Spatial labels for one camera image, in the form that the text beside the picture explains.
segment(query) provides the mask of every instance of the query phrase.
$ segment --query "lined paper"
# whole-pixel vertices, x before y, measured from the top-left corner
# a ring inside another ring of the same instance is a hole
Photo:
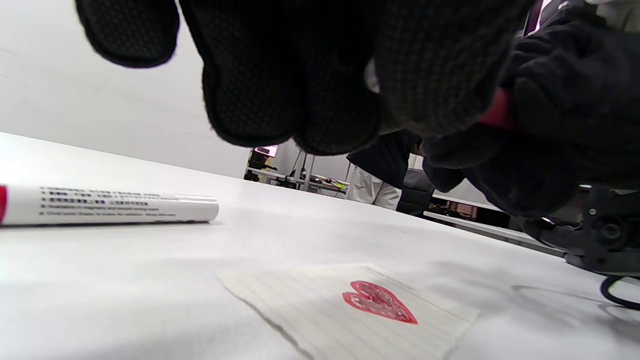
[[[403,284],[373,265],[314,266],[219,278],[309,359],[444,359],[478,315],[475,309]],[[356,292],[354,281],[393,293],[418,324],[349,305],[342,294]]]

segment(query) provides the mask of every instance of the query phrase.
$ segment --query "white wall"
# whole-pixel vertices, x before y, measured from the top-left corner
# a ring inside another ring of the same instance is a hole
[[[411,154],[409,156],[409,167],[422,170],[423,159],[424,158],[422,156]],[[478,204],[486,204],[486,205],[493,206],[493,204],[486,199],[484,194],[481,193],[480,190],[476,189],[475,186],[471,185],[471,183],[467,180],[464,180],[462,183],[460,183],[460,185],[456,186],[448,193],[442,193],[436,190],[434,194],[445,195],[447,197],[460,199],[462,202],[470,201],[470,202],[476,202]]]
[[[2,132],[241,177],[248,149],[210,129],[201,69],[186,26],[169,64],[131,70],[93,52],[73,1],[0,0]]]
[[[276,157],[272,162],[272,166],[277,167],[279,173],[288,175],[296,161],[298,151],[299,148],[293,140],[280,144]],[[346,155],[316,156],[313,173],[315,175],[332,177],[334,179],[344,181],[344,176],[347,173],[348,167],[349,160],[347,160]],[[307,157],[305,169],[309,170],[310,168],[311,159],[310,157]]]

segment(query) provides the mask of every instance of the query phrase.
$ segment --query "paper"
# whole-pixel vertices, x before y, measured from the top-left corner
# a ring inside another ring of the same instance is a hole
[[[220,276],[309,359],[444,359],[475,309],[419,291],[373,265]]]

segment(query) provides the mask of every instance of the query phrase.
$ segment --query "desk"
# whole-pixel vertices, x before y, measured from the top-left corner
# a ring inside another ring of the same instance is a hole
[[[554,256],[377,206],[19,136],[0,133],[0,152],[9,183],[220,200],[212,224],[0,229],[3,360],[302,360],[216,273],[332,263],[373,263],[479,309],[450,360],[640,354],[640,314]]]
[[[252,168],[252,167],[248,167],[246,168],[248,171],[250,172],[255,172],[256,174],[260,174],[260,175],[264,175],[266,177],[269,177],[271,179],[285,179],[285,176],[283,174],[279,174],[277,172],[271,172],[271,171],[267,171],[267,170],[259,170],[256,168]]]
[[[473,202],[473,201],[468,201],[468,200],[465,200],[465,199],[458,199],[458,198],[455,198],[455,197],[449,197],[449,196],[440,195],[440,194],[437,194],[437,193],[434,193],[431,197],[435,197],[437,199],[442,199],[442,200],[446,200],[446,201],[458,202],[460,204],[466,204],[466,205],[471,205],[471,206],[479,206],[480,208],[491,209],[491,210],[503,212],[502,210],[500,210],[499,208],[497,208],[497,207],[495,207],[493,205],[481,204],[480,202]]]
[[[481,231],[482,233],[497,235],[507,240],[521,241],[521,242],[528,243],[530,245],[539,246],[539,247],[544,246],[541,243],[537,242],[531,236],[521,231],[505,229],[503,227],[497,227],[492,225],[480,224],[479,222],[473,222],[473,221],[464,220],[460,218],[448,217],[446,215],[430,213],[428,211],[424,212],[424,216],[436,218],[439,220],[444,220],[446,222],[450,222],[452,224],[456,224],[458,226],[461,226],[467,229]]]
[[[296,183],[296,184],[300,184],[300,185],[305,184],[305,181],[302,180],[302,179],[295,180],[293,177],[285,177],[283,174],[279,174],[277,172],[270,172],[270,171],[267,171],[267,170],[259,170],[259,169],[251,168],[251,167],[248,167],[247,171],[255,172],[256,174],[263,175],[263,176],[265,176],[265,177],[267,177],[269,179],[284,180],[286,178],[288,181],[291,181],[291,182]],[[309,181],[308,185],[310,187],[313,187],[313,188],[318,188],[318,189],[323,189],[323,190],[330,190],[330,191],[334,191],[334,192],[344,193],[346,191],[346,190],[342,190],[340,188],[337,188],[336,186],[333,186],[333,185],[330,185],[330,184],[327,184],[327,183],[313,183],[313,182]]]

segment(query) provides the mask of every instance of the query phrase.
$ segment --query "gloved hand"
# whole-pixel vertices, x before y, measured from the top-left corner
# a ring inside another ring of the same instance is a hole
[[[466,177],[507,213],[536,218],[580,183],[640,189],[640,34],[582,10],[562,15],[519,41],[506,67],[497,95],[511,97],[502,114],[517,131],[476,124],[423,139],[440,191]]]
[[[248,147],[293,136],[311,154],[378,133],[465,129],[489,104],[534,0],[180,0],[204,61],[209,121]],[[93,48],[133,68],[172,57],[174,0],[76,0]],[[381,95],[363,73],[374,58]]]

